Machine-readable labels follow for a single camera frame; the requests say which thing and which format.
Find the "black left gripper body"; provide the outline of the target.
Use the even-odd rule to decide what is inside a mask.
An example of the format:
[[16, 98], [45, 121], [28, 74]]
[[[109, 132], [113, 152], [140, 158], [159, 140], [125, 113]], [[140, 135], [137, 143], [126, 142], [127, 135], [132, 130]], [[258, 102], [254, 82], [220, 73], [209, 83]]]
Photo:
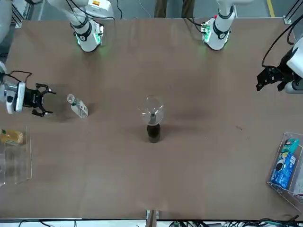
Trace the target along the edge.
[[289, 82], [293, 79], [293, 71], [287, 66], [287, 62], [293, 56], [292, 50], [290, 49], [281, 59], [280, 63], [277, 66], [269, 66], [269, 81], [275, 83], [278, 81], [287, 81]]

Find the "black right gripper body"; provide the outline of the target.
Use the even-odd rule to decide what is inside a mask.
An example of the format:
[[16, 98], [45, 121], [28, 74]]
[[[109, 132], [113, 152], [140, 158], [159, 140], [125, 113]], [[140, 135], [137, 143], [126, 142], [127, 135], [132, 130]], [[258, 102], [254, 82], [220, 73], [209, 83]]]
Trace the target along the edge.
[[44, 92], [40, 92], [38, 89], [26, 88], [24, 94], [23, 106], [32, 107], [32, 108], [42, 107], [44, 94], [45, 94]]

